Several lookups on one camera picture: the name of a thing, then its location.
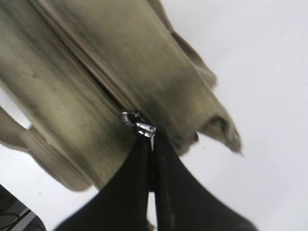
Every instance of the white surface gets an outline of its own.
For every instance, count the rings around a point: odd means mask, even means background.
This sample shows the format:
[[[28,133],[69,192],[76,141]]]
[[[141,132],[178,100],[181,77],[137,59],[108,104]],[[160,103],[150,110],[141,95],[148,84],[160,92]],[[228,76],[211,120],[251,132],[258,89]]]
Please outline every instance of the white surface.
[[[200,136],[199,144],[183,157],[185,165],[260,230],[306,231],[308,2],[163,2],[177,31],[217,74],[215,93],[244,142],[241,158]],[[0,104],[12,106],[2,95]],[[15,108],[11,113],[21,122]],[[0,183],[36,212],[48,230],[96,193],[70,192],[26,154],[3,147]]]

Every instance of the canvas bag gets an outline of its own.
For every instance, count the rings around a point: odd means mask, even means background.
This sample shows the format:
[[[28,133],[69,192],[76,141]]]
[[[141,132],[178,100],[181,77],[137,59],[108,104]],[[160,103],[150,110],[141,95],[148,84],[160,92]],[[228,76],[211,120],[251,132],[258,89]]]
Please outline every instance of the canvas bag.
[[[238,152],[215,81],[158,0],[0,1],[0,86],[32,122],[24,129],[0,109],[1,144],[71,190],[101,189],[123,164],[136,139],[124,110],[178,154],[197,131]]]

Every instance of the zipper pull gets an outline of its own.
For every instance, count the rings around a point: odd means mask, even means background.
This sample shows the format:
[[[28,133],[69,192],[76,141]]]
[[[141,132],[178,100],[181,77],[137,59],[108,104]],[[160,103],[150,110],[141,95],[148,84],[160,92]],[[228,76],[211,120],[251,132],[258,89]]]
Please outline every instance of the zipper pull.
[[[156,127],[149,125],[137,112],[122,112],[122,120],[128,127],[133,128],[139,135],[150,138],[152,152],[154,150],[154,137],[156,133]]]

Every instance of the dark corner object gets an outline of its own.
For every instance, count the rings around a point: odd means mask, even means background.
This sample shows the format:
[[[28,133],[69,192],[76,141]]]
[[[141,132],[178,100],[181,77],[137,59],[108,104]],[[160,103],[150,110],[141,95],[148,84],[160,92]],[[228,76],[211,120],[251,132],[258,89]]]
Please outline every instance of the dark corner object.
[[[155,193],[159,231],[257,231],[191,175],[165,136],[156,132],[150,142],[144,135],[147,127],[140,128],[120,170],[56,231],[148,231],[150,191]]]
[[[45,231],[41,219],[0,185],[0,231]]]

